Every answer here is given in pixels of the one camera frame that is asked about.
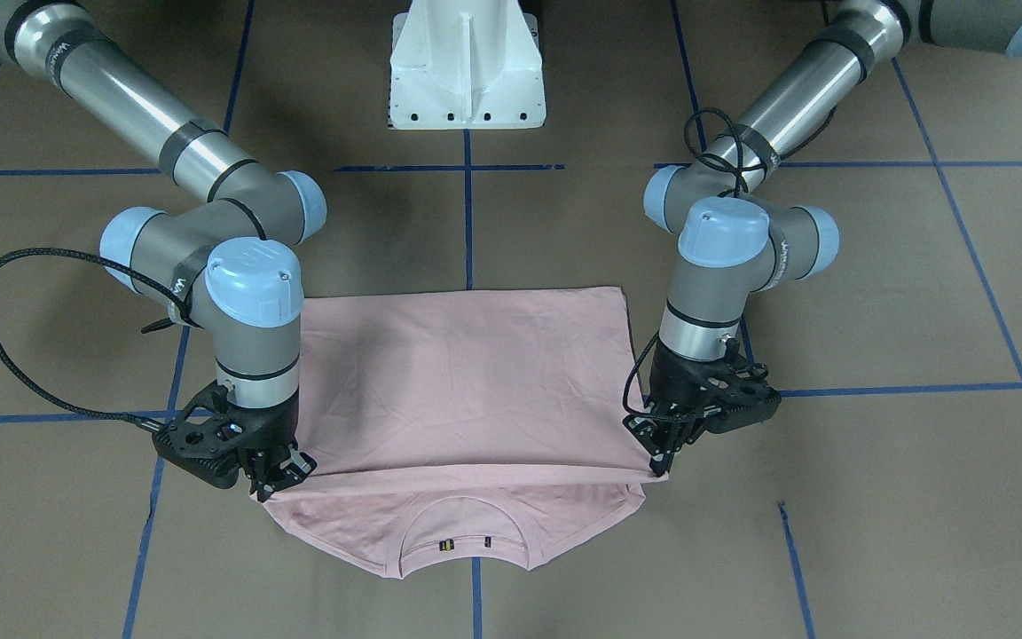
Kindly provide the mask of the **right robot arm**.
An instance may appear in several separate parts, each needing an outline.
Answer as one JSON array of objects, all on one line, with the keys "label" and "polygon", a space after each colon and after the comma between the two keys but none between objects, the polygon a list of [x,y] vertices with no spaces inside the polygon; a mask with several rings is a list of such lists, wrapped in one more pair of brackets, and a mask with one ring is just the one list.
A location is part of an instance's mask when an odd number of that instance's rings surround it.
[{"label": "right robot arm", "polygon": [[264,502],[300,485],[317,464],[296,436],[305,305],[296,248],[326,221],[323,190],[301,171],[268,169],[236,145],[77,1],[0,1],[0,62],[65,94],[192,204],[183,213],[125,209],[96,250],[9,252],[0,272],[25,257],[103,266],[135,296],[161,304],[155,327],[207,333],[214,373],[178,416],[162,420],[54,396],[21,371],[1,338],[0,360],[49,403],[149,432],[162,460],[216,488],[244,480]]}]

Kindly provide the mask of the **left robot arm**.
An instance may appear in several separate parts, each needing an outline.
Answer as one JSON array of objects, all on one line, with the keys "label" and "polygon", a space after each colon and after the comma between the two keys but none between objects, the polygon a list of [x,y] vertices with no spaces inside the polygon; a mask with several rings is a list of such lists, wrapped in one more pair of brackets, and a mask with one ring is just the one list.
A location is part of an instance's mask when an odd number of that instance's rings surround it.
[{"label": "left robot arm", "polygon": [[826,208],[841,254],[751,300],[777,417],[706,433],[658,493],[1022,504],[1022,59],[905,50],[762,195]]}]

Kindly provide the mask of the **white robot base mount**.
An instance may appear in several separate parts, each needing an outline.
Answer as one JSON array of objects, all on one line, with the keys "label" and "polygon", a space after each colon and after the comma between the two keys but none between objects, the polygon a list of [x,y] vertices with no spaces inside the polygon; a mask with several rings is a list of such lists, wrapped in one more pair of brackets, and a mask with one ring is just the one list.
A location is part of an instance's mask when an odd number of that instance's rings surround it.
[{"label": "white robot base mount", "polygon": [[526,130],[547,118],[536,1],[413,1],[394,15],[397,130]]}]

